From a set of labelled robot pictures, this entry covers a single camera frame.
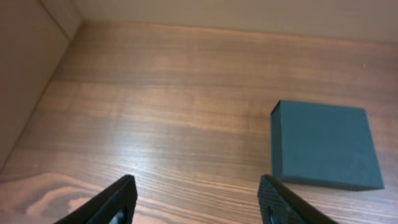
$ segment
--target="wood grain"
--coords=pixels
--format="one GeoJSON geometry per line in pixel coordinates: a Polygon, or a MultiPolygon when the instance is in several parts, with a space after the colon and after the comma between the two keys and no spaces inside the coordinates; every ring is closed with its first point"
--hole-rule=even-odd
{"type": "Polygon", "coordinates": [[[338,222],[397,223],[397,62],[396,45],[89,22],[2,171],[0,212],[56,220],[132,174],[135,224],[260,223],[285,99],[365,108],[386,189],[287,186],[338,222]]]}

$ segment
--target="wall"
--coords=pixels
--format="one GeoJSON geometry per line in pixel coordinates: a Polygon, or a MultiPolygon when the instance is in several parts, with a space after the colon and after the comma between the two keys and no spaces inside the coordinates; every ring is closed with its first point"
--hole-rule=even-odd
{"type": "Polygon", "coordinates": [[[72,40],[76,35],[83,18],[71,0],[41,0],[44,8],[54,21],[63,30],[65,35],[72,40]]]}
{"type": "Polygon", "coordinates": [[[68,47],[37,0],[0,1],[0,168],[68,47]]]}
{"type": "Polygon", "coordinates": [[[74,0],[86,19],[398,41],[396,0],[74,0]]]}

